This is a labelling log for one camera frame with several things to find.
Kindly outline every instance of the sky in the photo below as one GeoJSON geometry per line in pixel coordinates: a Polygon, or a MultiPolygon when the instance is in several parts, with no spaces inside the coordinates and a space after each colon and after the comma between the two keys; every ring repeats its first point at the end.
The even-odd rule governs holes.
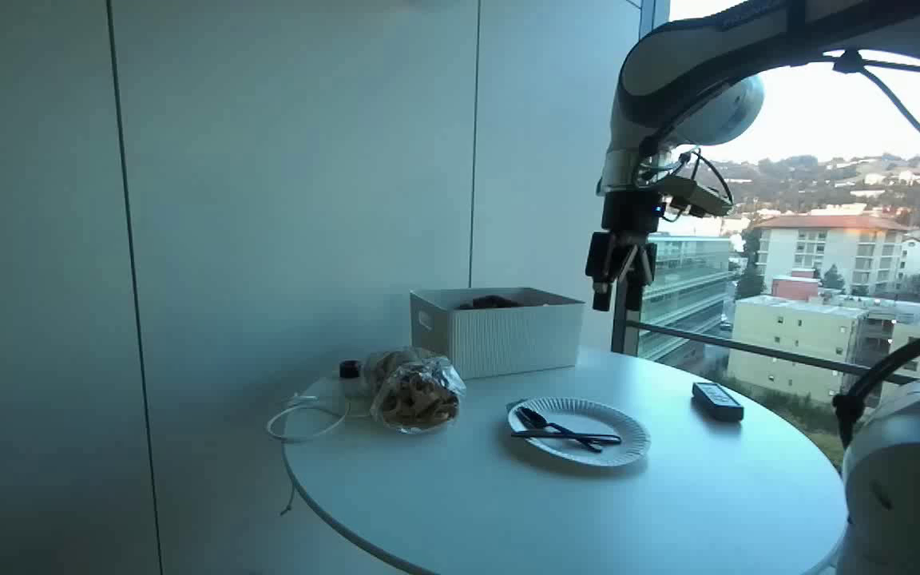
{"type": "MultiPolygon", "coordinates": [[[[670,18],[707,15],[736,0],[670,0],[670,18]]],[[[920,117],[920,73],[876,69],[920,117]]],[[[827,65],[760,73],[765,108],[732,145],[707,146],[713,161],[783,156],[918,156],[920,135],[864,75],[833,73],[827,65]]]]}

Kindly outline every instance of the black remote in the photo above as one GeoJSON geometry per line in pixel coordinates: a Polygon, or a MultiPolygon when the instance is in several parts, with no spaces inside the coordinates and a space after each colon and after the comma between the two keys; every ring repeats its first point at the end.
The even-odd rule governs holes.
{"type": "Polygon", "coordinates": [[[707,418],[715,418],[715,421],[742,421],[744,418],[744,404],[729,388],[715,385],[713,379],[696,379],[691,401],[707,418]]]}

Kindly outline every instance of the white box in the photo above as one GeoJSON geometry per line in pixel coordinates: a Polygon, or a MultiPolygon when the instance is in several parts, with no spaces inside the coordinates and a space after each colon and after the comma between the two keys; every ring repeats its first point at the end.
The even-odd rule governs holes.
{"type": "Polygon", "coordinates": [[[584,302],[533,286],[420,292],[412,344],[448,355],[463,379],[556,371],[577,361],[584,302]],[[477,306],[501,297],[516,306],[477,306]]]}

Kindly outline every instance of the city view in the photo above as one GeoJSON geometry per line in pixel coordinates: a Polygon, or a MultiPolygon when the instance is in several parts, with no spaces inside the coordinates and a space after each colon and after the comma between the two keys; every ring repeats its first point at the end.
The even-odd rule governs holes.
{"type": "MultiPolygon", "coordinates": [[[[670,15],[713,10],[681,0],[670,15]]],[[[800,100],[815,73],[833,75],[826,66],[768,73],[770,116],[765,108],[744,137],[707,149],[732,186],[736,212],[656,234],[659,279],[641,322],[857,367],[920,338],[920,135],[903,132],[889,106],[870,106],[876,91],[867,101],[848,86],[820,90],[820,100],[867,108],[867,117],[827,122],[820,101],[800,100]]],[[[639,355],[747,393],[839,467],[830,398],[852,373],[656,330],[639,330],[639,355]]],[[[920,356],[902,373],[920,379],[920,356]]]]}

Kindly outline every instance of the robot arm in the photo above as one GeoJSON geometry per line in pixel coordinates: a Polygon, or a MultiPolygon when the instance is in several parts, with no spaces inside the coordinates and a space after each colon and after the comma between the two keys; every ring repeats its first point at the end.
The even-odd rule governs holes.
{"type": "Polygon", "coordinates": [[[624,60],[610,146],[599,191],[603,230],[593,234],[588,276],[593,310],[610,283],[646,252],[667,198],[696,213],[729,202],[670,173],[681,145],[726,145],[760,108],[755,73],[827,60],[827,50],[896,50],[920,57],[920,0],[751,0],[707,18],[667,21],[624,60]]]}

